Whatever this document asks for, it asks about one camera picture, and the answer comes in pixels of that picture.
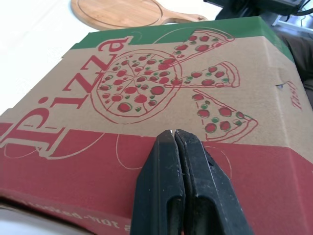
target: pizza drawing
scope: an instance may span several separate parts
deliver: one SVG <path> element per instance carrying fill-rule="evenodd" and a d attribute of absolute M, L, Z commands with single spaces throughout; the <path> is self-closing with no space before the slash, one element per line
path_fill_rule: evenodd
<path fill-rule="evenodd" d="M 197 105 L 207 141 L 235 143 L 249 134 L 258 121 L 216 100 L 208 94 L 194 89 L 192 99 Z"/>
<path fill-rule="evenodd" d="M 119 124 L 137 123 L 161 112 L 181 87 L 181 67 L 174 61 L 159 50 L 122 54 L 91 92 L 95 109 Z"/>
<path fill-rule="evenodd" d="M 178 63 L 181 63 L 234 40 L 229 34 L 221 31 L 195 30 L 187 41 L 174 47 L 172 54 Z"/>
<path fill-rule="evenodd" d="M 163 41 L 184 30 L 169 32 L 155 43 L 161 47 Z M 258 122 L 207 94 L 208 89 L 240 86 L 236 66 L 223 61 L 211 65 L 208 62 L 205 68 L 190 74 L 184 73 L 183 69 L 195 57 L 234 40 L 220 30 L 195 28 L 186 41 L 173 45 L 170 51 L 137 49 L 121 54 L 107 71 L 100 71 L 102 78 L 91 91 L 92 104 L 100 115 L 113 123 L 133 124 L 163 111 L 177 92 L 197 88 L 193 90 L 196 92 L 193 99 L 198 106 L 197 114 L 201 117 L 206 139 L 237 142 Z"/>

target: black clamp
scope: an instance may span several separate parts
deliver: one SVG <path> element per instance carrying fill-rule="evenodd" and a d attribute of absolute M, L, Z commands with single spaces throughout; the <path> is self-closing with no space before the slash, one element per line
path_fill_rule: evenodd
<path fill-rule="evenodd" d="M 253 235 L 231 182 L 193 134 L 164 131 L 137 179 L 130 235 Z"/>

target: green stripe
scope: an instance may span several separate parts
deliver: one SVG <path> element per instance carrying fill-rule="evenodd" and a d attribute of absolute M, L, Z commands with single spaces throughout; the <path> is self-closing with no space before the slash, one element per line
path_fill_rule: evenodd
<path fill-rule="evenodd" d="M 284 55 L 293 61 L 292 55 L 285 44 L 276 36 L 276 34 L 266 25 L 261 17 L 245 17 L 219 21 L 206 21 L 197 23 L 180 23 L 149 27 L 126 28 L 120 30 L 108 30 L 89 33 L 81 42 L 76 43 L 71 49 L 93 48 L 101 42 L 109 39 L 125 38 L 133 36 L 130 45 L 152 44 L 162 35 L 170 33 L 157 43 L 183 42 L 195 29 L 214 28 L 212 31 L 221 30 L 232 35 L 235 38 L 247 38 L 265 36 L 274 46 L 276 46 Z"/>

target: red pizza text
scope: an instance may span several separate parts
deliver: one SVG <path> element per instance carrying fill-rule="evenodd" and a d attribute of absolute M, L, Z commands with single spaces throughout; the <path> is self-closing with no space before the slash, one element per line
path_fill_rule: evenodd
<path fill-rule="evenodd" d="M 289 89 L 291 91 L 291 103 L 294 107 L 299 108 L 302 110 L 301 103 L 299 100 L 298 92 L 297 92 L 297 87 L 292 83 L 292 82 L 287 82 Z"/>
<path fill-rule="evenodd" d="M 84 71 L 88 70 L 91 64 L 93 64 L 93 67 L 96 65 L 100 69 L 100 72 L 95 73 L 94 81 L 87 81 L 86 78 L 78 72 L 62 90 L 70 94 L 73 89 L 80 89 L 78 92 L 84 94 L 82 94 L 81 97 L 76 97 L 77 95 L 75 97 L 70 97 L 70 95 L 66 95 L 66 97 L 55 97 L 48 108 L 37 108 L 30 111 L 16 125 L 14 125 L 6 135 L 2 136 L 0 139 L 0 147 L 3 147 L 7 143 L 16 143 L 41 148 L 40 152 L 47 152 L 53 145 L 59 143 L 59 139 L 64 137 L 65 128 L 45 127 L 45 123 L 49 118 L 49 110 L 59 105 L 71 105 L 76 107 L 76 109 L 80 109 L 88 96 L 90 96 L 92 89 L 97 85 L 99 80 L 101 80 L 105 71 L 118 55 L 117 53 L 112 52 L 120 51 L 130 39 L 130 37 L 127 37 L 124 39 L 107 40 L 100 44 L 98 51 L 105 50 L 110 52 L 108 53 L 108 56 L 106 56 L 107 61 L 104 62 L 97 56 L 92 55 L 80 68 L 81 71 Z M 42 104 L 47 100 L 48 97 L 43 97 L 38 103 Z M 27 129 L 23 128 L 23 124 L 26 120 L 32 122 L 31 127 L 28 127 Z"/>

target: cardboard box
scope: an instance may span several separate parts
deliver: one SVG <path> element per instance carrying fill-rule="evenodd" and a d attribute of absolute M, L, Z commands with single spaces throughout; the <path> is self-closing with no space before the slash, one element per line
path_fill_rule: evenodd
<path fill-rule="evenodd" d="M 91 33 L 0 122 L 1 194 L 96 234 L 129 232 L 166 129 L 203 141 L 256 235 L 313 234 L 313 113 L 261 18 Z"/>

